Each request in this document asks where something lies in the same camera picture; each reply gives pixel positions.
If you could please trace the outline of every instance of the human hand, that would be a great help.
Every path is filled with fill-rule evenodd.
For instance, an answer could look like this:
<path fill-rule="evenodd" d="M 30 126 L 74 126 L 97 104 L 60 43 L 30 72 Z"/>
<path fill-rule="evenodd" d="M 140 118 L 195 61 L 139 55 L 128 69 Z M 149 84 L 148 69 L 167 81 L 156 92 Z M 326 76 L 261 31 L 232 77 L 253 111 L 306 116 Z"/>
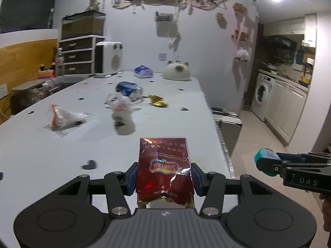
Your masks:
<path fill-rule="evenodd" d="M 324 220 L 323 228 L 325 231 L 331 231 L 331 196 L 320 194 L 319 198 L 324 199 L 322 204 L 322 213 Z"/>

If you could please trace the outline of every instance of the red snack bag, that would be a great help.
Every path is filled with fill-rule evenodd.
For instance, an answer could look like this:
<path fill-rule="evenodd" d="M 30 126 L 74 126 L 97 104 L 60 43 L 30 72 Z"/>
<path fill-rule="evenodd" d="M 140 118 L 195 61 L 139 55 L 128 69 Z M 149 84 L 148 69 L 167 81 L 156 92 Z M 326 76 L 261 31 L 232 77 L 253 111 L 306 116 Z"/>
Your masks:
<path fill-rule="evenodd" d="M 136 191 L 145 204 L 170 198 L 186 205 L 194 193 L 185 138 L 141 138 Z"/>

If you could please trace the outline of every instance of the washing machine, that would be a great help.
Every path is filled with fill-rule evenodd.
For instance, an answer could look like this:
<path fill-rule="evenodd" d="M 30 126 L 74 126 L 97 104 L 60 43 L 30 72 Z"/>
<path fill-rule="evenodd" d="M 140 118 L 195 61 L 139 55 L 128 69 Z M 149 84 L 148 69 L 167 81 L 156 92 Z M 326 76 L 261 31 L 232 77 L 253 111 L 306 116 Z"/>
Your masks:
<path fill-rule="evenodd" d="M 271 78 L 264 74 L 258 75 L 251 110 L 262 121 L 265 121 L 265 115 L 268 110 L 274 85 L 274 78 Z"/>

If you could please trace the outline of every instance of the white space heater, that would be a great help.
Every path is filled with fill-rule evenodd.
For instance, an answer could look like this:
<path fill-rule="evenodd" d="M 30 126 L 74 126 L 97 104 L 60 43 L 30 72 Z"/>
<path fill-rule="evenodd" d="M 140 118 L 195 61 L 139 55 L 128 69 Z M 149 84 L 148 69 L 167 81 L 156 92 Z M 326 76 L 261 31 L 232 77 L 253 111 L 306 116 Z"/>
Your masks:
<path fill-rule="evenodd" d="M 122 71 L 123 45 L 121 42 L 102 41 L 95 44 L 94 77 L 108 78 Z"/>

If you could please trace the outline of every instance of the tiled floor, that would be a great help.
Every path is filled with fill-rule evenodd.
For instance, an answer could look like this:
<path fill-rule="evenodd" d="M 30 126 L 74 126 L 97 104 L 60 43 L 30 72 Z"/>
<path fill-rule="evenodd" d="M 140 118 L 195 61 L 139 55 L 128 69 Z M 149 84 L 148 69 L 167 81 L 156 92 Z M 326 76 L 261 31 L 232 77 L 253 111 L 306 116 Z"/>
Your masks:
<path fill-rule="evenodd" d="M 329 233 L 323 230 L 323 215 L 313 194 L 283 186 L 282 178 L 279 176 L 269 177 L 255 166 L 254 155 L 260 148 L 268 147 L 275 152 L 282 153 L 288 153 L 287 149 L 253 112 L 241 111 L 239 117 L 243 126 L 231 157 L 236 177 L 245 173 L 250 174 L 308 209 L 315 216 L 317 222 L 317 232 L 310 247 L 327 247 Z"/>

